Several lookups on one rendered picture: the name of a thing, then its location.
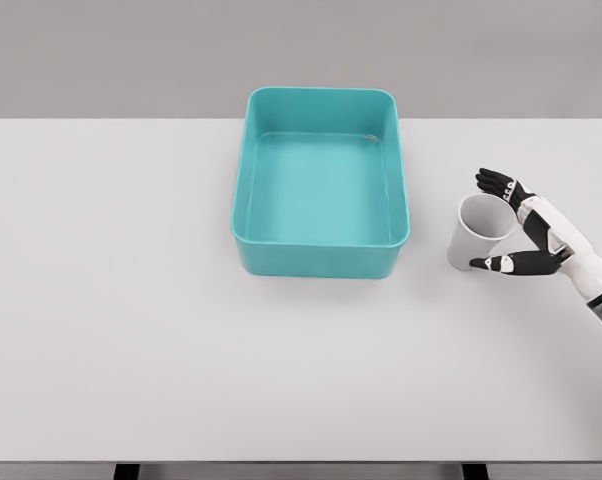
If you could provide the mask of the white paper cup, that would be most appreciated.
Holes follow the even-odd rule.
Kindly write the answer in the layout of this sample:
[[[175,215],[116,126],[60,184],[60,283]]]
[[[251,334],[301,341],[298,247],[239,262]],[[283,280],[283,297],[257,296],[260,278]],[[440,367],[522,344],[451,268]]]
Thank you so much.
[[[505,200],[488,193],[464,198],[447,250],[449,263],[458,270],[470,270],[472,259],[488,257],[516,226],[515,212]]]

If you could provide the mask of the teal plastic basket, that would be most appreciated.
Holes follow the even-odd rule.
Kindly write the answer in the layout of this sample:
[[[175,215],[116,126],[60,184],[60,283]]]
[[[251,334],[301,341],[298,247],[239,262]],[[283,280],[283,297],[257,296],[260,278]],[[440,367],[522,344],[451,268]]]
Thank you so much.
[[[230,229],[254,275],[390,275],[410,234],[394,97],[371,88],[254,90]]]

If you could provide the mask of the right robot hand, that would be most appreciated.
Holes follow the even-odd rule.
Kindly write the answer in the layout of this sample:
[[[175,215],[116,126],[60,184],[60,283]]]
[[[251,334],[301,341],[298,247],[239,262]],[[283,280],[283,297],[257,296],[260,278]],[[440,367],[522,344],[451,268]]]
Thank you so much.
[[[591,248],[585,237],[563,214],[520,181],[487,168],[481,168],[475,178],[482,192],[504,200],[511,207],[524,233],[536,248],[474,258],[469,261],[471,267],[514,276],[551,275],[559,271],[570,257]]]

